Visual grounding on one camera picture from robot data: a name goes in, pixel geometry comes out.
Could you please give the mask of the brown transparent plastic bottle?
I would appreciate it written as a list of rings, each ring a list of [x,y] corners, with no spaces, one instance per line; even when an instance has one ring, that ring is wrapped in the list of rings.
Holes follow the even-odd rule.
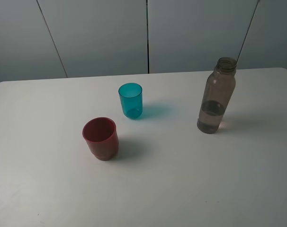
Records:
[[[206,81],[197,127],[206,134],[213,134],[219,128],[227,109],[236,81],[237,61],[222,57]]]

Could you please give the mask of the red plastic cup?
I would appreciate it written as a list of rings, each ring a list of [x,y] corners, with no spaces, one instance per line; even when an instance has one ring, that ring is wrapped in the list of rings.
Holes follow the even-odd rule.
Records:
[[[107,117],[92,119],[83,127],[82,135],[97,159],[108,161],[118,153],[119,140],[113,120]]]

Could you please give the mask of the teal transparent plastic cup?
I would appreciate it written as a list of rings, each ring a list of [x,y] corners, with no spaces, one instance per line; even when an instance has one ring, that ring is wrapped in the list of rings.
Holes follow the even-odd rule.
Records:
[[[130,119],[140,117],[143,112],[143,89],[137,83],[126,83],[118,89],[123,114]]]

